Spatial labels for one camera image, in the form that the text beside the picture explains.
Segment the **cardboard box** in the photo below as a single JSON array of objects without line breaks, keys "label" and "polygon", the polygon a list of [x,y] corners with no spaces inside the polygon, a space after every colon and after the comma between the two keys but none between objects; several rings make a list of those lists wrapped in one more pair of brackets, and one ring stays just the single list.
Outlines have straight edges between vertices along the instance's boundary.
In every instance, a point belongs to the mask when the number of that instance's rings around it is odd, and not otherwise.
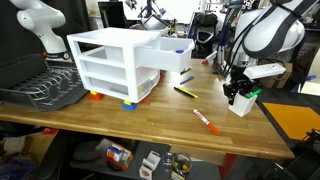
[{"label": "cardboard box", "polygon": [[260,79],[260,83],[266,88],[283,88],[292,74],[292,63],[286,63],[286,71],[283,74]]}]

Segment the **orange marker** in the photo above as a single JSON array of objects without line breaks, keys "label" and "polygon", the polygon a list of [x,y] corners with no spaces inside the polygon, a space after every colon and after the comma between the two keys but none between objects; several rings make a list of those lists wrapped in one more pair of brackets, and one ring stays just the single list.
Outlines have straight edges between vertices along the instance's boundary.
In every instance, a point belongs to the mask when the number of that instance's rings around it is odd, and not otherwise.
[{"label": "orange marker", "polygon": [[219,134],[219,131],[196,109],[193,112],[209,127],[209,129],[215,134]]}]

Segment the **marker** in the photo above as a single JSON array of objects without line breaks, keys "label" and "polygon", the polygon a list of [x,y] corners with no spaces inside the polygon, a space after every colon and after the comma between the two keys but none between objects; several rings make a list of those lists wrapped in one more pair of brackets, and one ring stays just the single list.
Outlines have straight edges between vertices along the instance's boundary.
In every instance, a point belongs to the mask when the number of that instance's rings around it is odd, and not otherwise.
[{"label": "marker", "polygon": [[193,112],[209,127],[209,129],[215,134],[219,134],[219,131],[196,109]]},{"label": "marker", "polygon": [[191,81],[193,78],[194,78],[194,76],[189,76],[186,80],[180,82],[180,85],[182,85],[182,84],[184,84],[184,83],[186,83],[188,81]]},{"label": "marker", "polygon": [[197,95],[187,91],[186,89],[182,88],[182,87],[174,87],[175,90],[179,91],[179,92],[182,92],[183,94],[186,94],[190,97],[193,97],[193,98],[198,98]]},{"label": "marker", "polygon": [[182,75],[182,74],[184,74],[184,73],[186,73],[186,72],[188,72],[188,71],[190,71],[190,70],[191,70],[191,67],[184,68],[184,69],[180,72],[180,75]]},{"label": "marker", "polygon": [[256,90],[255,92],[246,95],[246,98],[247,98],[247,99],[250,99],[250,98],[252,98],[253,96],[260,94],[261,92],[262,92],[262,89],[258,89],[258,90]]}]

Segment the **yellow pen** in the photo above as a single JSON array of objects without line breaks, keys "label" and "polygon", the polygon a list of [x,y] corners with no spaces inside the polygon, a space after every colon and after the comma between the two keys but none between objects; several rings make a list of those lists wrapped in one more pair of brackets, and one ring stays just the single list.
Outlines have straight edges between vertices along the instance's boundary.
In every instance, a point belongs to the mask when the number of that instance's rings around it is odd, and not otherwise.
[{"label": "yellow pen", "polygon": [[184,88],[182,88],[182,87],[174,87],[174,89],[175,89],[175,90],[178,90],[178,91],[180,91],[180,92],[182,92],[182,93],[184,93],[184,94],[186,94],[186,95],[188,95],[188,96],[190,96],[190,97],[198,98],[197,95],[189,92],[188,90],[186,90],[186,89],[184,89]]}]

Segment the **wooden tabletop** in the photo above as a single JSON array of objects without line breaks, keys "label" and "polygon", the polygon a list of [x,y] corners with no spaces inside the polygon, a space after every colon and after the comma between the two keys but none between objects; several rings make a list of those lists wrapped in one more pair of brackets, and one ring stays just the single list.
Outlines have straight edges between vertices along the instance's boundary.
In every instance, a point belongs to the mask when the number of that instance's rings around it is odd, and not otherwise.
[{"label": "wooden tabletop", "polygon": [[[198,95],[198,99],[173,89],[191,75],[195,78],[183,87]],[[2,105],[0,119],[252,157],[293,158],[257,105],[242,118],[228,110],[223,83],[225,80],[213,75],[210,66],[192,60],[192,70],[182,76],[167,72],[152,90],[149,101],[138,104],[135,111],[122,109],[120,99],[105,96],[96,101],[86,96],[77,104],[55,112]],[[198,109],[220,134],[212,133],[193,109]]]}]

